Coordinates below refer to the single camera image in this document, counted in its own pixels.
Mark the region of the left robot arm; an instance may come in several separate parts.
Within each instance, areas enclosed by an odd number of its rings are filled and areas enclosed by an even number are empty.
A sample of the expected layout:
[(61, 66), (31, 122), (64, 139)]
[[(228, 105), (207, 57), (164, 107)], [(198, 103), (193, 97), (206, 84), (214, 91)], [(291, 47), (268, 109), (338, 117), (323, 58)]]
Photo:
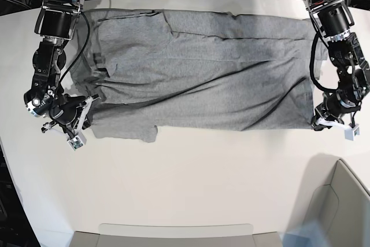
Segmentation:
[[(316, 32), (311, 48), (309, 72), (314, 86), (323, 92), (323, 101), (314, 110), (315, 131), (334, 126), (345, 128), (343, 117), (350, 115), (349, 129), (356, 129), (355, 114), (369, 94), (369, 64), (357, 35), (350, 30), (353, 16), (345, 0), (303, 0)], [(322, 41), (338, 74), (338, 86), (329, 89), (315, 78), (316, 46)]]

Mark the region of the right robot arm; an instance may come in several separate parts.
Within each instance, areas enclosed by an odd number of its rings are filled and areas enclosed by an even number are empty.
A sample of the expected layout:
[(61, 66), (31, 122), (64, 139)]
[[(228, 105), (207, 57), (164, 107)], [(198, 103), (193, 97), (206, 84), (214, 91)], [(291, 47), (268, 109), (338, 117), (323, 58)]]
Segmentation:
[(66, 71), (65, 46), (73, 38), (84, 0), (42, 0), (34, 32), (42, 37), (32, 58), (34, 75), (24, 94), (27, 111), (49, 117), (42, 132), (58, 125), (69, 140), (79, 138), (93, 97), (71, 97), (61, 85)]

